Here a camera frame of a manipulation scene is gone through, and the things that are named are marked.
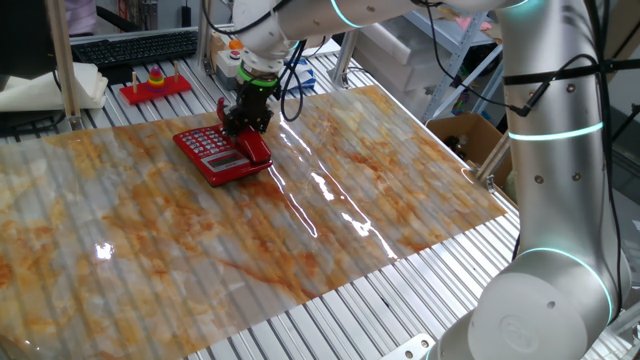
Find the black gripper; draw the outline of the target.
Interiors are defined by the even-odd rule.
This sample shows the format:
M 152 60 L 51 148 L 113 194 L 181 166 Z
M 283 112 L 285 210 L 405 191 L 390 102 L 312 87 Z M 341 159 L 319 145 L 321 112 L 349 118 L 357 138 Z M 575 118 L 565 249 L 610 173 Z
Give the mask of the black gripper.
M 277 84 L 262 86 L 256 82 L 246 82 L 241 85 L 236 103 L 223 114 L 224 134 L 236 137 L 241 131 L 241 123 L 256 123 L 257 131 L 264 134 L 273 117 L 273 111 L 267 102 L 277 89 Z

